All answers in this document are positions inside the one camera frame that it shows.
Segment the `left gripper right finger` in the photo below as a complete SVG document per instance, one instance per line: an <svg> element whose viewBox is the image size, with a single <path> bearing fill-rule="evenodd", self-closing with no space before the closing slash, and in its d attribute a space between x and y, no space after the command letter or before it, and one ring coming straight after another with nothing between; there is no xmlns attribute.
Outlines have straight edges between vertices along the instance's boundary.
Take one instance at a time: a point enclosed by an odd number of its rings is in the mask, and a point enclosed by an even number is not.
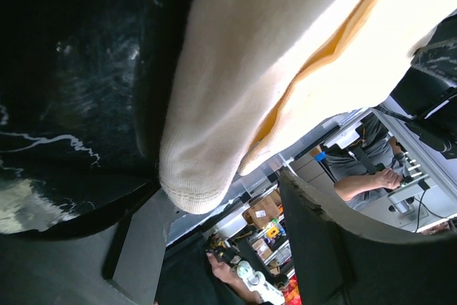
<svg viewBox="0 0 457 305"><path fill-rule="evenodd" d="M455 304L456 235L369 218L282 171L280 195L302 304Z"/></svg>

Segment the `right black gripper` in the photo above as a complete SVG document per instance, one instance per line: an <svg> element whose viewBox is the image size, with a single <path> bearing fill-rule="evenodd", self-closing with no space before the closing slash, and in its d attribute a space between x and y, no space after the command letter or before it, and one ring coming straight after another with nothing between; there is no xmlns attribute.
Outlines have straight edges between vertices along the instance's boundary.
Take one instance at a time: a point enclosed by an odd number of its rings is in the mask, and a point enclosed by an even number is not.
<svg viewBox="0 0 457 305"><path fill-rule="evenodd" d="M391 97L411 117L405 122L423 144L456 158L456 16L444 19Z"/></svg>

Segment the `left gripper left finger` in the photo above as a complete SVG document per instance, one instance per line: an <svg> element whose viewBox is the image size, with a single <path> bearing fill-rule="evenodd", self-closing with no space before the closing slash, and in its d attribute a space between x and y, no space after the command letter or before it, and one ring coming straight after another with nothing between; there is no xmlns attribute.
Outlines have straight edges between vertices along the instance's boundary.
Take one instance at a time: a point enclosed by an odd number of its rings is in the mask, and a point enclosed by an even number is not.
<svg viewBox="0 0 457 305"><path fill-rule="evenodd" d="M2 304L152 304L175 207L155 193L97 234L1 238Z"/></svg>

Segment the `peach t shirt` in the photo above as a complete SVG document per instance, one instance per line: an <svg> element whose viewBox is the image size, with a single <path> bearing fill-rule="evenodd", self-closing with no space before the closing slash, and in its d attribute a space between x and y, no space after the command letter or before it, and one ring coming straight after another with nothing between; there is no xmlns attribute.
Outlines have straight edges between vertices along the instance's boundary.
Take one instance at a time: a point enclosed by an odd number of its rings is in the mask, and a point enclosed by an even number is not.
<svg viewBox="0 0 457 305"><path fill-rule="evenodd" d="M179 209L215 209L324 119L383 102L456 0L193 0L161 140Z"/></svg>

